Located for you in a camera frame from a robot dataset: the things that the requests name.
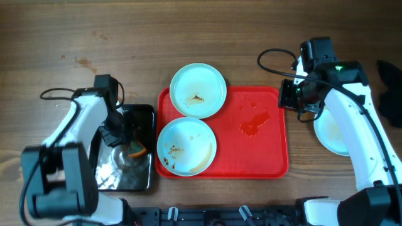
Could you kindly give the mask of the green orange sponge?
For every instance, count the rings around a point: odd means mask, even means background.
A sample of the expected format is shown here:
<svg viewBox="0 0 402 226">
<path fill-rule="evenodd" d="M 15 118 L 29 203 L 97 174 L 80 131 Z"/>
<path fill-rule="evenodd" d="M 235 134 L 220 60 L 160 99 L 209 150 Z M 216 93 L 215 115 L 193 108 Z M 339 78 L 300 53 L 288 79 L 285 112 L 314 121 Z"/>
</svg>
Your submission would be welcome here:
<svg viewBox="0 0 402 226">
<path fill-rule="evenodd" d="M 145 146 L 139 141 L 131 141 L 128 149 L 128 156 L 131 159 L 138 158 L 147 152 Z"/>
</svg>

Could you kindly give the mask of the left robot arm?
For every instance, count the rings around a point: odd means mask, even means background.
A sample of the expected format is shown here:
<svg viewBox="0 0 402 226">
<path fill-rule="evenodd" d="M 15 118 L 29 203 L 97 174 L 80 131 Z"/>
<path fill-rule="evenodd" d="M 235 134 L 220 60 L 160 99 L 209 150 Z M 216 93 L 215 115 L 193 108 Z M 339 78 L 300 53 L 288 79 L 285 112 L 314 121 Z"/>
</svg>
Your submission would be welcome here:
<svg viewBox="0 0 402 226">
<path fill-rule="evenodd" d="M 122 90 L 111 75 L 95 76 L 93 87 L 72 92 L 70 110 L 52 135 L 23 150 L 19 214 L 25 225 L 28 217 L 61 220 L 62 225 L 140 225 L 125 199 L 98 191 L 87 156 L 96 133 L 112 148 L 134 139 L 134 124 L 118 101 Z"/>
</svg>

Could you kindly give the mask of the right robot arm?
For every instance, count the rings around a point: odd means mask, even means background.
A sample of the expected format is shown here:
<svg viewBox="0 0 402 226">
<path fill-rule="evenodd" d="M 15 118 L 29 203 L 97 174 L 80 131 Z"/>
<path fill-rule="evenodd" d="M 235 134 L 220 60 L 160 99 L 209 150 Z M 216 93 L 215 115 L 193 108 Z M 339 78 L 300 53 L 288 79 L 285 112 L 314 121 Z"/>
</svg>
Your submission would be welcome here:
<svg viewBox="0 0 402 226">
<path fill-rule="evenodd" d="M 300 45 L 280 88 L 278 105 L 298 115 L 328 109 L 352 161 L 357 193 L 345 200 L 299 200 L 305 225 L 401 225 L 401 160 L 372 105 L 369 82 L 357 61 L 340 61 L 328 37 Z"/>
</svg>

